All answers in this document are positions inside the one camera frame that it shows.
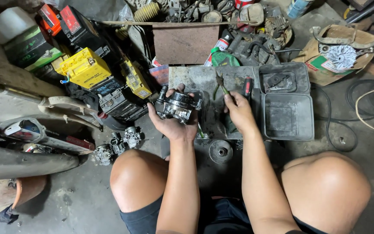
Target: yellow battery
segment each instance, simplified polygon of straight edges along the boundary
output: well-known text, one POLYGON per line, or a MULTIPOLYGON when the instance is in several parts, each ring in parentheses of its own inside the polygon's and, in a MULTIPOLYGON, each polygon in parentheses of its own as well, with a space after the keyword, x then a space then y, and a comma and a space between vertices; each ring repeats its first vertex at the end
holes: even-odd
POLYGON ((131 88, 132 92, 138 97, 145 99, 152 94, 147 82, 142 77, 141 72, 137 67, 132 65, 132 62, 125 60, 121 63, 122 75, 126 77, 126 84, 131 88))
POLYGON ((60 67, 64 74, 69 75, 70 82, 87 89, 112 75, 106 62, 89 48, 60 63, 60 67))
POLYGON ((52 61, 52 66, 53 68, 55 69, 55 71, 57 73, 59 73, 60 75, 66 75, 63 70, 61 69, 61 66, 60 66, 60 63, 66 61, 69 57, 69 55, 64 55, 64 56, 60 56, 58 57, 56 60, 52 61))

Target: person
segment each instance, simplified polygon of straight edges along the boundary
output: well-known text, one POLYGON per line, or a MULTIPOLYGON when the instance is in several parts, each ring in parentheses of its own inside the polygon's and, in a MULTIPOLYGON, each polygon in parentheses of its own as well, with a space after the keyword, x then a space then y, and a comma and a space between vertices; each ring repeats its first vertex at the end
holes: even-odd
POLYGON ((111 190, 130 233, 348 234, 371 196, 360 167, 340 153, 323 152, 287 163, 277 177, 248 101, 235 92, 224 101, 243 136, 243 200, 200 194, 197 114, 182 125, 160 119, 149 103, 149 117, 169 139, 170 158, 131 149, 114 163, 111 190))

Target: orange battery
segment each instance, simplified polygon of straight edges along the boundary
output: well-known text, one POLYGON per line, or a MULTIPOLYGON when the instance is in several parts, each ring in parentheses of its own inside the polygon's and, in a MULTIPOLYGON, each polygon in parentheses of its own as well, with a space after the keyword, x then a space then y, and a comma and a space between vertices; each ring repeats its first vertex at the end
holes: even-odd
POLYGON ((50 35, 55 36, 61 31, 60 21, 56 16, 59 14, 58 10, 48 4, 44 4, 38 14, 43 18, 41 25, 50 35))

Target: leg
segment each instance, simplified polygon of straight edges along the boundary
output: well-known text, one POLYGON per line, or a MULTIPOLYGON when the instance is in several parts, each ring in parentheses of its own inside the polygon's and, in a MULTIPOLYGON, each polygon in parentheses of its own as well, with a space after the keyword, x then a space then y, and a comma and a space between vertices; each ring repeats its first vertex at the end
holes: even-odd
POLYGON ((281 179, 293 215, 328 234, 349 233, 371 195, 360 167, 337 152, 291 161, 281 179))
POLYGON ((165 188, 168 163, 137 149, 121 154, 113 164, 111 190, 122 212, 139 210, 159 199, 165 188))

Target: brown cardboard box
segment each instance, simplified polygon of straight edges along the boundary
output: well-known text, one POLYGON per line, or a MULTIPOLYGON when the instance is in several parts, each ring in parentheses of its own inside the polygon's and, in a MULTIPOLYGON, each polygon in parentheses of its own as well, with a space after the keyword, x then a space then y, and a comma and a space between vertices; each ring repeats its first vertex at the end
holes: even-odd
MULTIPOLYGON (((332 38, 353 38, 356 33, 355 42, 366 44, 374 41, 374 35, 348 28, 340 25, 329 25, 319 33, 323 37, 332 38)), ((374 57, 374 54, 364 54, 356 59, 351 69, 337 69, 331 61, 320 55, 318 51, 318 41, 312 38, 300 54, 293 59, 294 62, 304 62, 308 66, 310 82, 319 85, 328 85, 359 69, 363 69, 374 57)))

